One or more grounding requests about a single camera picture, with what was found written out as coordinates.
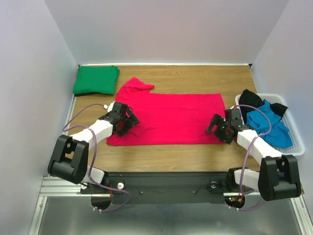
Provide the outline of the pink red t shirt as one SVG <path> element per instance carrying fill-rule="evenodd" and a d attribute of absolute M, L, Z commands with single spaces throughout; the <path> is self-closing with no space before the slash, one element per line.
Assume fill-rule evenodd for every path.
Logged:
<path fill-rule="evenodd" d="M 215 114 L 224 114 L 221 94 L 158 94 L 153 88 L 136 77 L 120 88 L 115 100 L 128 104 L 139 124 L 122 137 L 107 138 L 108 145 L 219 143 L 205 131 Z"/>

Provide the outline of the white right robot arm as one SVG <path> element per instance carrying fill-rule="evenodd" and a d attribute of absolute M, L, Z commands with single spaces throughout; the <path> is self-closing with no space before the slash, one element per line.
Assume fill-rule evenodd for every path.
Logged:
<path fill-rule="evenodd" d="M 296 198 L 301 195 L 298 161 L 293 155 L 284 155 L 266 143 L 249 125 L 243 124 L 238 108 L 227 109 L 222 117 L 215 114 L 206 129 L 218 140 L 231 144 L 235 141 L 260 166 L 259 171 L 245 166 L 228 170 L 225 185 L 230 191 L 247 187 L 260 193 L 265 201 Z"/>

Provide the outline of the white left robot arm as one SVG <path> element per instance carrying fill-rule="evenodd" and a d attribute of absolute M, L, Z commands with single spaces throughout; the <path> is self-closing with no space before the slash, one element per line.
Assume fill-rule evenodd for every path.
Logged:
<path fill-rule="evenodd" d="M 74 184 L 90 183 L 98 193 L 106 190 L 124 193 L 122 187 L 109 187 L 109 181 L 104 178 L 105 172 L 88 165 L 89 151 L 97 152 L 97 144 L 113 135 L 124 136 L 139 124 L 139 119 L 133 109 L 117 101 L 102 106 L 107 113 L 99 117 L 91 126 L 80 125 L 82 131 L 68 135 L 60 135 L 47 167 L 48 174 Z"/>

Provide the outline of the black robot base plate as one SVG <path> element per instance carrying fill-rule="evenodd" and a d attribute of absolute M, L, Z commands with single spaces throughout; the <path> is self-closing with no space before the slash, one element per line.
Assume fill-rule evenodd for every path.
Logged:
<path fill-rule="evenodd" d="M 223 204 L 226 195 L 237 196 L 239 186 L 226 183 L 225 171 L 209 172 L 109 172 L 104 181 L 114 188 L 123 183 L 123 189 L 129 192 L 109 193 L 94 184 L 82 189 L 82 194 L 108 196 L 113 204 Z"/>

